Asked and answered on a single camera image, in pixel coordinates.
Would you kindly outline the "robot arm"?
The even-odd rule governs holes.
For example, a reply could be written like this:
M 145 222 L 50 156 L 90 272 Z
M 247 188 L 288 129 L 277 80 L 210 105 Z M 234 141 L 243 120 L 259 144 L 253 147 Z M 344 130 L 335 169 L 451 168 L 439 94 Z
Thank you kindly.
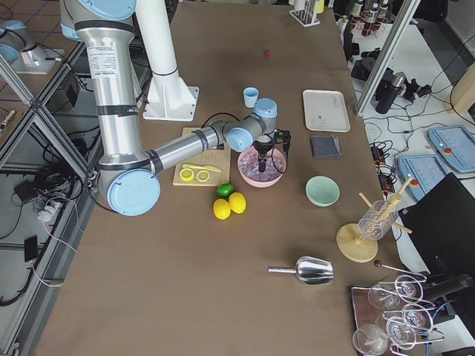
M 17 73 L 48 74 L 63 53 L 63 49 L 41 47 L 19 20 L 1 24 L 1 55 Z
M 139 128 L 138 91 L 129 45 L 140 32 L 152 79 L 145 115 L 189 122 L 198 89 L 180 77 L 163 1 L 62 1 L 63 34 L 84 43 L 94 86 L 104 154 L 98 188 L 112 210 L 125 216 L 149 211 L 160 196 L 158 176 L 221 144 L 241 152 L 272 139 L 277 105 L 259 99 L 238 122 L 213 122 L 154 149 L 144 150 Z

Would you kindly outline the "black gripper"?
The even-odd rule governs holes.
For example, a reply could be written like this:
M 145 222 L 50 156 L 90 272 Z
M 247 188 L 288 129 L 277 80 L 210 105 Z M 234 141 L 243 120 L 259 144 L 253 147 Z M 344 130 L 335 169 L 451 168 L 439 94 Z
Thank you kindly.
M 258 152 L 258 170 L 259 172 L 266 171 L 267 153 L 274 146 L 273 136 L 267 134 L 253 142 L 254 149 Z

